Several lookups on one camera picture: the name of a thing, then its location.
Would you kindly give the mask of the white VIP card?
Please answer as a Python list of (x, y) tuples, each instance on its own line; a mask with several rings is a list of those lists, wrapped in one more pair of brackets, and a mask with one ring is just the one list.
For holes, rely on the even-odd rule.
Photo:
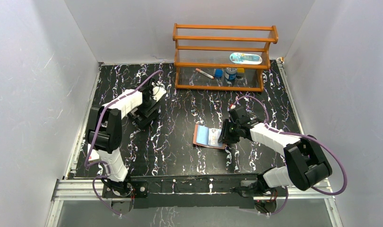
[(208, 145), (212, 147), (222, 147), (223, 143), (219, 142), (221, 129), (209, 128), (208, 130)]

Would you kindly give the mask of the brown leather card holder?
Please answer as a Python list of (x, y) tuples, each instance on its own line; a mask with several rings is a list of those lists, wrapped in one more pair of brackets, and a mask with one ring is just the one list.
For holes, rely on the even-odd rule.
[(196, 124), (193, 133), (193, 144), (206, 148), (225, 149), (225, 144), (223, 144), (222, 147), (212, 147), (208, 145), (208, 130), (209, 127)]

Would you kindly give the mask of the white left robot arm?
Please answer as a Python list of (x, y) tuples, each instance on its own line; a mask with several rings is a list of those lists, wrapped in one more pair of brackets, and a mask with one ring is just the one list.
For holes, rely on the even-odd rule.
[(122, 142), (122, 119), (130, 117), (139, 127), (149, 125), (159, 115), (159, 101), (166, 95), (161, 84), (154, 82), (139, 89), (126, 89), (113, 101), (91, 107), (86, 127), (89, 152), (99, 155), (108, 168), (107, 178), (121, 197), (130, 195), (131, 182), (126, 180), (128, 169), (123, 162), (119, 146)]

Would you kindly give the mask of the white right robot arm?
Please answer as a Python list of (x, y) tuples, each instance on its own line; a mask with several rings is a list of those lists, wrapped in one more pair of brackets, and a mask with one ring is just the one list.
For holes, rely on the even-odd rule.
[(258, 142), (284, 158), (283, 167), (258, 174), (257, 189), (264, 196), (271, 195), (280, 186), (295, 186), (306, 191), (332, 174), (321, 146), (312, 137), (285, 135), (257, 119), (224, 120), (218, 141), (235, 144), (241, 138)]

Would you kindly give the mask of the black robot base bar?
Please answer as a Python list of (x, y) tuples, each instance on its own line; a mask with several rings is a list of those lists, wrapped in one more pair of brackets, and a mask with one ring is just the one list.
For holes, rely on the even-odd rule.
[(129, 201), (135, 209), (154, 207), (238, 207), (274, 211), (286, 189), (267, 187), (260, 174), (133, 176), (124, 183), (104, 182), (102, 197)]

